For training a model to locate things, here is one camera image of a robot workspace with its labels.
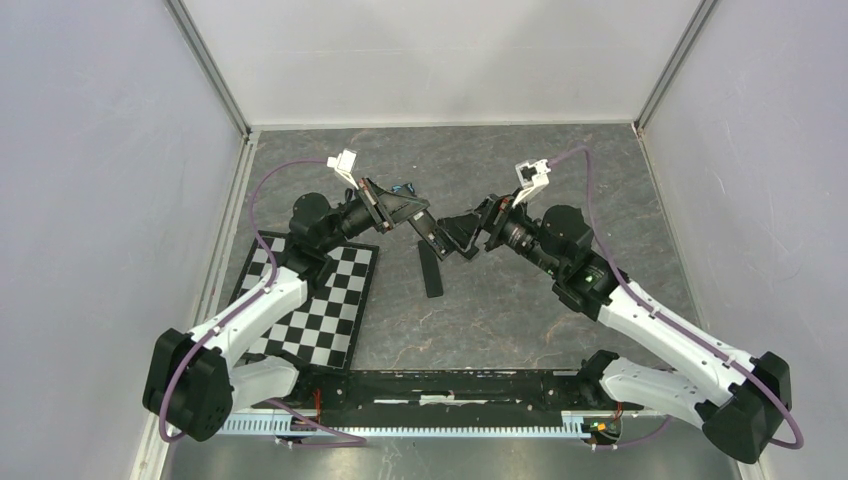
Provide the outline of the black remote control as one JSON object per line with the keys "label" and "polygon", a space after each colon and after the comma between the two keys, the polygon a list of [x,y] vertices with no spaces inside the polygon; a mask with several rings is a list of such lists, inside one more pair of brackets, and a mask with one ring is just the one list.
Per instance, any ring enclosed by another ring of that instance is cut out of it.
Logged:
{"label": "black remote control", "polygon": [[408,223],[439,260],[446,259],[456,250],[455,243],[428,210],[414,214]]}

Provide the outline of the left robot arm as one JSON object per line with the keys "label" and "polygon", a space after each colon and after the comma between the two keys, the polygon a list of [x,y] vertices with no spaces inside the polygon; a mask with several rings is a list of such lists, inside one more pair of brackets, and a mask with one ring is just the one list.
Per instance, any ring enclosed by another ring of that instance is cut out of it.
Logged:
{"label": "left robot arm", "polygon": [[185,436],[205,441],[235,410],[277,399],[290,407],[306,405],[314,394],[309,375],[279,357],[251,365],[240,365],[239,359],[279,319],[324,287],[337,265],[332,250],[369,229],[386,233],[421,218],[429,205],[368,178],[337,206],[319,193],[300,196],[283,251],[267,253],[269,272],[211,319],[188,332],[169,329],[156,340],[142,404],[157,415],[160,438],[166,443]]}

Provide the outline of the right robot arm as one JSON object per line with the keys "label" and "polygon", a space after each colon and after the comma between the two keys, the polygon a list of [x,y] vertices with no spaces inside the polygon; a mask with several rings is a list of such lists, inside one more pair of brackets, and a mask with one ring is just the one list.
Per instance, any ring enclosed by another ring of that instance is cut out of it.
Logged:
{"label": "right robot arm", "polygon": [[438,220],[457,249],[506,246],[549,274],[552,290],[570,310],[636,341],[667,370],[598,352],[577,382],[591,408],[610,401],[638,404],[700,429],[729,457],[756,463],[792,408],[791,370],[779,355],[755,356],[733,347],[668,309],[592,249],[594,232],[582,211],[549,208],[533,219],[511,196],[486,198],[472,211]]}

